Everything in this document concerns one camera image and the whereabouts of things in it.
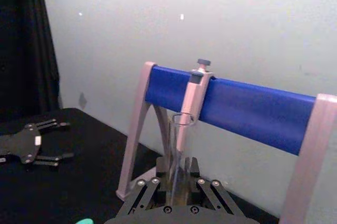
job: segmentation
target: white wall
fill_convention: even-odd
[[[147,60],[190,70],[206,58],[217,77],[308,95],[337,93],[337,0],[46,3],[64,106],[79,107],[83,93],[85,112],[124,133]],[[203,174],[279,215],[296,157],[203,123],[198,127],[194,153]],[[142,142],[161,151],[152,111]],[[320,178],[308,223],[337,219],[337,145],[329,151],[329,172]]]

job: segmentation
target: gray knob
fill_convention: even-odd
[[[211,65],[211,61],[199,58],[198,59],[198,64],[210,66]]]

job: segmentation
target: glass tube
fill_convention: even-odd
[[[189,195],[191,143],[195,120],[191,114],[177,113],[170,119],[166,204],[186,205]]]

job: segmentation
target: black table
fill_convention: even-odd
[[[91,218],[95,224],[102,224],[123,204],[115,191],[126,136],[74,108],[0,124],[0,135],[52,118],[70,122],[71,129],[43,135],[43,154],[74,152],[75,158],[61,163],[57,172],[42,166],[26,171],[20,163],[0,165],[0,223],[74,224]],[[133,177],[155,166],[158,156],[140,144]],[[277,223],[277,218],[232,196],[247,217],[260,223]]]

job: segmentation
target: green object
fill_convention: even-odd
[[[76,224],[94,224],[94,221],[92,219],[83,219],[77,222]]]

